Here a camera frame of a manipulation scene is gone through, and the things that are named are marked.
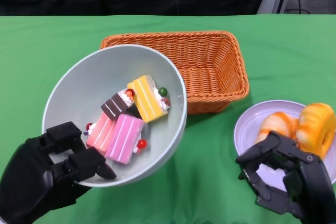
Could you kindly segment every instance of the white plate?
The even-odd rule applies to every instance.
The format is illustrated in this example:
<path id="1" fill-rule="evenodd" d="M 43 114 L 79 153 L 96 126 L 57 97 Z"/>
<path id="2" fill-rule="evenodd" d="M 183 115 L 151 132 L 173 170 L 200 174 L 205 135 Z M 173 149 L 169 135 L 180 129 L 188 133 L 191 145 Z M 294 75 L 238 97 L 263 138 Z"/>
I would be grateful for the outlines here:
<path id="1" fill-rule="evenodd" d="M 261 123 L 265 117 L 277 111 L 284 111 L 289 115 L 298 118 L 303 107 L 305 106 L 296 102 L 274 100 L 256 104 L 246 110 L 240 116 L 235 126 L 234 141 L 238 155 L 241 155 L 244 151 L 254 145 Z M 335 138 L 330 150 L 323 160 L 332 183 L 336 182 Z M 282 182 L 282 178 L 285 175 L 285 172 L 282 169 L 273 170 L 266 165 L 260 165 L 257 173 L 266 184 L 286 191 L 285 185 Z"/>

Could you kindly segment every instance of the orange wicker basket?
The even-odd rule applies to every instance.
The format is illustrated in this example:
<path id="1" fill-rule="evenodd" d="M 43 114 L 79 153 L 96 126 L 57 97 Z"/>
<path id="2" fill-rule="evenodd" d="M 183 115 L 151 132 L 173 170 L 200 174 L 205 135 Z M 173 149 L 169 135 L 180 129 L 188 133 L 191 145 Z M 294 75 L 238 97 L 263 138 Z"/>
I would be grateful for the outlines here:
<path id="1" fill-rule="evenodd" d="M 138 44 L 166 55 L 180 71 L 188 113 L 220 112 L 249 91 L 242 53 L 226 31 L 124 34 L 105 38 L 101 48 Z"/>

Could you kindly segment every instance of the green table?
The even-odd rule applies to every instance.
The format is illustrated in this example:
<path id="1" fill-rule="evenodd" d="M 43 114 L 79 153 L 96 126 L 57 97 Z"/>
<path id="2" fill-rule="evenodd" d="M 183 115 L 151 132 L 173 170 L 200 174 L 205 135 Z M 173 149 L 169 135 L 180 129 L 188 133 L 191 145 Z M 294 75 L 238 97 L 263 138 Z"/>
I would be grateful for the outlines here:
<path id="1" fill-rule="evenodd" d="M 324 102 L 336 109 L 335 27 L 335 16 L 314 15 L 1 17 L 0 171 L 19 144 L 41 134 L 44 106 L 59 78 L 104 37 L 227 30 L 240 43 L 250 95 L 223 113 L 189 116 L 176 153 L 154 175 L 92 189 L 76 205 L 37 223 L 299 223 L 254 204 L 247 183 L 237 179 L 233 130 L 238 117 L 260 101 Z"/>

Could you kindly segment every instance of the gray bowl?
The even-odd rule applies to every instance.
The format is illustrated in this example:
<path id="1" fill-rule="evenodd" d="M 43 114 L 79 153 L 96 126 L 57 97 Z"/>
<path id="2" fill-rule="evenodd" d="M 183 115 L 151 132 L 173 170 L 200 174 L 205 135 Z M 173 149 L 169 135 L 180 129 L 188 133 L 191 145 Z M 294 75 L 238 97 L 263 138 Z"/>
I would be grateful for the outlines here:
<path id="1" fill-rule="evenodd" d="M 160 52 L 139 45 L 118 45 L 96 51 L 76 63 L 59 80 L 46 104 L 42 133 L 64 122 L 73 121 L 82 132 L 101 113 L 100 106 L 127 83 L 150 74 L 158 87 L 166 87 L 171 99 L 168 115 L 146 124 L 142 138 L 149 147 L 140 155 L 133 154 L 128 165 L 111 160 L 107 163 L 117 175 L 116 180 L 99 176 L 80 184 L 90 187 L 124 185 L 147 177 L 159 169 L 176 150 L 186 123 L 186 90 L 183 79 L 173 63 Z M 71 152 L 54 154 L 54 162 L 63 161 Z"/>

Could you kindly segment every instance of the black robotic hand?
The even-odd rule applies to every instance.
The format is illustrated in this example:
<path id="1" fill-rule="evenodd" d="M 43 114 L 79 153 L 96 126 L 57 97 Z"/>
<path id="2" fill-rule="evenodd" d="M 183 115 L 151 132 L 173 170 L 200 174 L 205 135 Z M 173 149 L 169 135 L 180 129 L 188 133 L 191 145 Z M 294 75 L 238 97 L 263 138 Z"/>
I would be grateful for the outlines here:
<path id="1" fill-rule="evenodd" d="M 68 122 L 18 147 L 0 181 L 0 217 L 5 223 L 33 223 L 50 210 L 75 204 L 90 189 L 76 182 L 96 173 L 116 178 L 105 158 L 95 148 L 86 149 L 80 136 Z M 73 154 L 61 163 L 54 164 L 49 157 L 68 150 Z"/>
<path id="2" fill-rule="evenodd" d="M 247 180 L 257 195 L 256 204 L 278 214 L 289 212 L 304 224 L 336 223 L 335 194 L 323 161 L 298 149 L 293 140 L 270 132 L 237 157 L 236 163 L 241 168 L 239 179 Z M 287 192 L 261 180 L 256 173 L 260 164 L 285 171 Z"/>

